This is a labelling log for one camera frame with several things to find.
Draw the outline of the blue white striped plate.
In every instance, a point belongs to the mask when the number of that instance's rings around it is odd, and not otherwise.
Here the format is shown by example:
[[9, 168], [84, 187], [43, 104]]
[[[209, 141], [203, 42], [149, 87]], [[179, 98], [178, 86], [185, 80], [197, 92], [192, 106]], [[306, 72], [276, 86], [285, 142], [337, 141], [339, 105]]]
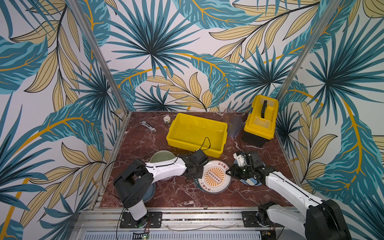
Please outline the blue white striped plate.
[[[243, 155], [239, 155], [237, 157], [235, 157], [235, 161], [234, 161], [235, 164], [238, 164], [239, 167], [245, 167], [247, 166], [248, 164], [246, 163], [246, 159]], [[247, 186], [251, 186], [251, 187], [256, 187], [256, 186], [260, 186], [262, 185], [261, 182], [255, 180], [254, 178], [252, 179], [246, 179], [246, 180], [240, 180], [243, 184], [247, 185]]]

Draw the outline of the orange sunburst plate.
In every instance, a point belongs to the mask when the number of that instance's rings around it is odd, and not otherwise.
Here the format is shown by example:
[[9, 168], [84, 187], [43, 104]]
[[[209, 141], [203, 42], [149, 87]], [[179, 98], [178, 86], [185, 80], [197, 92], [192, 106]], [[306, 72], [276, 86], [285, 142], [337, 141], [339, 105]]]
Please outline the orange sunburst plate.
[[226, 174], [229, 166], [222, 161], [209, 161], [203, 169], [203, 177], [194, 179], [198, 189], [208, 194], [224, 192], [231, 184], [231, 176]]

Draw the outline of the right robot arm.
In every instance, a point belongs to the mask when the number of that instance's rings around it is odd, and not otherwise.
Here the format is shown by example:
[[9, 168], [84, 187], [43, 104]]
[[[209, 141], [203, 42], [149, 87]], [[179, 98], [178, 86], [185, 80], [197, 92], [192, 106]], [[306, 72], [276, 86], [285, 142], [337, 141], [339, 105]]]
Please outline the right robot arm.
[[333, 200], [323, 200], [299, 187], [272, 166], [266, 166], [256, 152], [234, 153], [234, 164], [226, 174], [238, 180], [254, 179], [274, 190], [295, 209], [268, 202], [257, 212], [242, 212], [246, 228], [278, 224], [307, 240], [350, 240], [351, 234], [340, 206]]

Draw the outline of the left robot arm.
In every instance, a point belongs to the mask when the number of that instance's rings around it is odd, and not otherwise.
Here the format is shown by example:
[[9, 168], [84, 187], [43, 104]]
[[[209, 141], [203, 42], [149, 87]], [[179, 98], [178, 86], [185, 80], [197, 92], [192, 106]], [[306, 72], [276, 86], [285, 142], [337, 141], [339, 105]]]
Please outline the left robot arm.
[[132, 219], [142, 222], [149, 216], [143, 198], [152, 184], [175, 176], [201, 179], [208, 162], [208, 156], [202, 150], [159, 163], [134, 160], [116, 177], [114, 188]]

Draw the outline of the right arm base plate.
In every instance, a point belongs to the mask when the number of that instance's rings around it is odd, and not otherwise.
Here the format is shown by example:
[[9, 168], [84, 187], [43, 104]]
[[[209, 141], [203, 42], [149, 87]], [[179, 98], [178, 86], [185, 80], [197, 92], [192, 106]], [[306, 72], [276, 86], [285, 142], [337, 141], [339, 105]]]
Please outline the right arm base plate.
[[243, 211], [241, 214], [245, 228], [263, 227], [273, 229], [275, 227], [283, 227], [280, 224], [271, 222], [267, 214], [260, 214], [259, 211]]

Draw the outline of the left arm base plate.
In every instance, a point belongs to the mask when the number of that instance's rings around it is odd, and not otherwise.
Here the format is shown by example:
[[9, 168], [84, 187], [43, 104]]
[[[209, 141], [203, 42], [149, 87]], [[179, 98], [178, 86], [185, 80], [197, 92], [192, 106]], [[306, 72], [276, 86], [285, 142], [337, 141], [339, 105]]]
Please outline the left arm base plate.
[[121, 229], [144, 229], [154, 228], [159, 229], [162, 225], [162, 212], [147, 212], [139, 220], [134, 220], [133, 216], [129, 212], [124, 212], [120, 221]]

